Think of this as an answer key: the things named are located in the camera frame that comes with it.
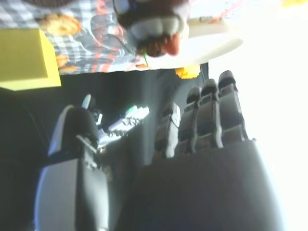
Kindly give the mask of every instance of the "tablecloth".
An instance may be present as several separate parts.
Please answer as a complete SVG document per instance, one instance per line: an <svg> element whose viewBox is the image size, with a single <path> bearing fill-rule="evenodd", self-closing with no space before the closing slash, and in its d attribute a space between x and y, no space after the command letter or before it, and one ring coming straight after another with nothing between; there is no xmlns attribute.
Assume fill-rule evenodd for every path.
<svg viewBox="0 0 308 231"><path fill-rule="evenodd" d="M250 6L268 0L193 0L202 1L193 8L192 16L215 16L235 19L244 2ZM0 28L39 28L38 20L51 13L72 16L82 30L73 36L45 33L56 54L68 56L68 66L77 70L70 74L138 70L143 57L132 54L126 44L125 30L117 23L112 0L74 0L59 8L43 8L22 0L0 0Z"/></svg>

